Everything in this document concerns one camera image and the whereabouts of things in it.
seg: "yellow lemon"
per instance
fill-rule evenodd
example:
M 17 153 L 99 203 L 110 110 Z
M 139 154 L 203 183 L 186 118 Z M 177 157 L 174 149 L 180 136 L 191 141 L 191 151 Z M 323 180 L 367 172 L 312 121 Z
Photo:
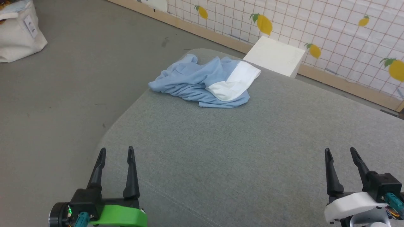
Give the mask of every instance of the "yellow lemon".
M 363 18 L 359 21 L 358 25 L 359 26 L 366 26 L 369 23 L 369 16 L 368 15 L 364 15 Z
M 203 18 L 203 19 L 207 19 L 208 18 L 208 12 L 206 12 L 206 9 L 204 9 L 202 6 L 195 6 L 194 7 L 196 9 L 196 11 L 199 12 L 199 15 Z
M 387 66 L 389 67 L 389 74 L 392 78 L 404 82 L 404 62 L 397 60 L 395 58 L 384 58 L 383 60 L 380 61 L 384 62 L 384 68 Z
M 272 23 L 271 21 L 264 15 L 260 15 L 259 13 L 253 13 L 250 16 L 250 19 L 254 21 L 254 23 L 257 21 L 257 27 L 262 33 L 265 33 L 267 35 L 271 35 L 272 31 Z
M 306 43 L 304 46 L 307 45 L 307 49 L 310 49 L 309 52 L 310 54 L 315 57 L 315 58 L 319 58 L 321 55 L 321 50 L 320 48 L 318 48 L 318 46 L 312 44 L 312 43 Z

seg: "bag label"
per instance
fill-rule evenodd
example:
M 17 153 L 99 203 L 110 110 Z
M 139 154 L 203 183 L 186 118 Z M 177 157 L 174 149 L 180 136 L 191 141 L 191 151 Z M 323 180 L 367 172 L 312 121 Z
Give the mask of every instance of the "bag label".
M 38 35 L 38 30 L 36 29 L 34 23 L 32 22 L 31 15 L 28 15 L 24 19 L 25 25 L 28 28 L 28 31 L 31 33 L 31 36 L 35 38 Z

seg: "blue cloth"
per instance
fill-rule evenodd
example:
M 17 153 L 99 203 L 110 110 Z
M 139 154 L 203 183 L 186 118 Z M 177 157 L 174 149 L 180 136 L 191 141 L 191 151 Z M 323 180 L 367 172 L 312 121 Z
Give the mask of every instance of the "blue cloth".
M 195 55 L 186 55 L 162 71 L 155 81 L 149 83 L 149 87 L 156 92 L 198 101 L 200 107 L 233 108 L 249 100 L 247 91 L 234 100 L 220 101 L 206 90 L 214 83 L 226 81 L 239 61 L 228 57 L 215 57 L 205 65 L 198 65 L 197 61 Z

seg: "floor stain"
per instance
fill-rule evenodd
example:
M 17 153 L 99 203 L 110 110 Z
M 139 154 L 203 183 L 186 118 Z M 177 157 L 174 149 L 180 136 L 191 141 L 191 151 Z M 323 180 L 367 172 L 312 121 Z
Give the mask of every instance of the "floor stain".
M 163 48 L 166 48 L 167 43 L 168 43 L 169 41 L 170 41 L 170 40 L 168 39 L 168 37 L 165 37 L 164 40 L 163 40 L 163 42 L 161 43 L 161 46 L 162 46 Z

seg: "white box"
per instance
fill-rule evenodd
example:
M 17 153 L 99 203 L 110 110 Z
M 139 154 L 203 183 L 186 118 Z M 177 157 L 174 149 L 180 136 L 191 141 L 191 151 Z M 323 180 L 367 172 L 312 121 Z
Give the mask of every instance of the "white box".
M 304 53 L 302 49 L 262 36 L 244 60 L 295 78 Z

